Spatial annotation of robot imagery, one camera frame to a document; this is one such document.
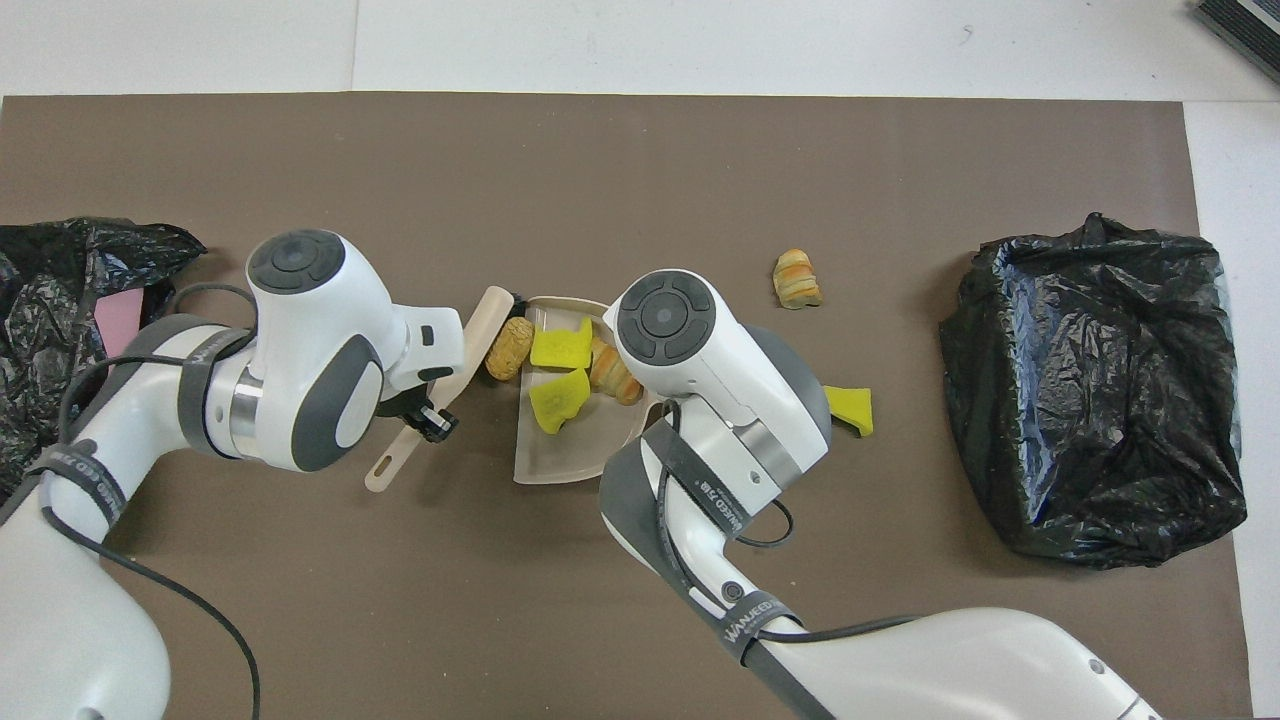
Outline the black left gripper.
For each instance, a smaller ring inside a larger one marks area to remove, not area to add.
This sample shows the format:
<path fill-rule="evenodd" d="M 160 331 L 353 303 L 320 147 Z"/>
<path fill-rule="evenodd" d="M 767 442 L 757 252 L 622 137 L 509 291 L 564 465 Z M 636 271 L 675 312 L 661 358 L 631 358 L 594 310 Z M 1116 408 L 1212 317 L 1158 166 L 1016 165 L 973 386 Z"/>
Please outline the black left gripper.
<path fill-rule="evenodd" d="M 419 373 L 420 384 L 380 402 L 380 416 L 398 416 L 429 443 L 442 443 L 449 438 L 458 419 L 445 409 L 435 407 L 429 389 L 435 380 L 453 375 L 451 366 L 428 368 Z"/>

